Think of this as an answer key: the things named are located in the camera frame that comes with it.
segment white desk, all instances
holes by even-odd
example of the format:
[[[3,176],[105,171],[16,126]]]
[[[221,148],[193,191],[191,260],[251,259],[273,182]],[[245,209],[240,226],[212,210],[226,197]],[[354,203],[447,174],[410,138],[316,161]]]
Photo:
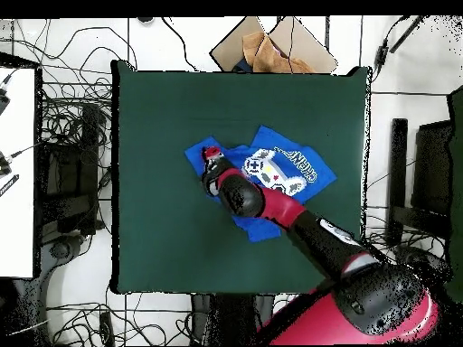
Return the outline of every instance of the white desk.
[[[11,73],[0,67],[0,82]],[[9,105],[0,115],[0,151],[9,156],[34,144],[34,72],[15,72],[8,83]],[[0,277],[33,276],[33,149],[10,164],[0,188],[14,174],[19,180],[0,197]]]

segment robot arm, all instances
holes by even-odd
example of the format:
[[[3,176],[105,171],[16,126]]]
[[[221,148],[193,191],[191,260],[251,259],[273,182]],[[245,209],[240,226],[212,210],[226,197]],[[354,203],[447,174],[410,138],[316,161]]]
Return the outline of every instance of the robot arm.
[[[417,341],[435,327],[438,307],[405,266],[383,265],[331,222],[280,191],[251,183],[217,147],[204,149],[203,185],[232,213],[271,220],[331,281],[300,295],[258,333],[257,344]]]

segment blue t-shirt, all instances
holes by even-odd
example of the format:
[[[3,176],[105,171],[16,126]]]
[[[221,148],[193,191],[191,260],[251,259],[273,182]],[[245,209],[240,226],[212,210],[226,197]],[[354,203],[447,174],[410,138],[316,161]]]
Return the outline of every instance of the blue t-shirt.
[[[259,128],[251,146],[227,149],[209,136],[187,149],[186,157],[198,176],[204,172],[202,150],[208,146],[219,146],[225,157],[250,181],[280,190],[300,203],[305,203],[336,179],[312,148],[296,144],[268,127]],[[236,216],[233,220],[248,232],[251,242],[281,235],[279,226],[268,220]]]

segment cardboard box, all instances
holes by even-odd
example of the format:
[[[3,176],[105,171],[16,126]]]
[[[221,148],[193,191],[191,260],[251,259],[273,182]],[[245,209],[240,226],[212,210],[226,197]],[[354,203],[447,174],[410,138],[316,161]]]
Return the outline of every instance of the cardboard box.
[[[285,17],[273,28],[269,33],[269,38],[275,47],[285,57],[288,57],[289,50],[291,50],[291,59],[301,59],[310,65],[316,73],[331,73],[335,70],[337,66],[335,58],[296,18],[294,18],[293,44],[291,49],[292,27],[293,18]],[[256,16],[247,16],[209,54],[223,71],[232,71],[233,67],[244,58],[242,37],[256,32],[265,31]]]

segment green table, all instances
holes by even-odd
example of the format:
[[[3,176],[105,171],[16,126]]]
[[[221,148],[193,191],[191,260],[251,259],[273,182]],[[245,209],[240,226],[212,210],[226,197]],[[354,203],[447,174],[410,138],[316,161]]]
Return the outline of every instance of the green table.
[[[112,70],[113,290],[297,293],[323,279],[284,234],[250,243],[205,196],[184,150],[209,135],[248,145],[265,125],[312,146],[337,180],[307,208],[360,237],[367,68],[348,76],[134,72],[113,61]]]

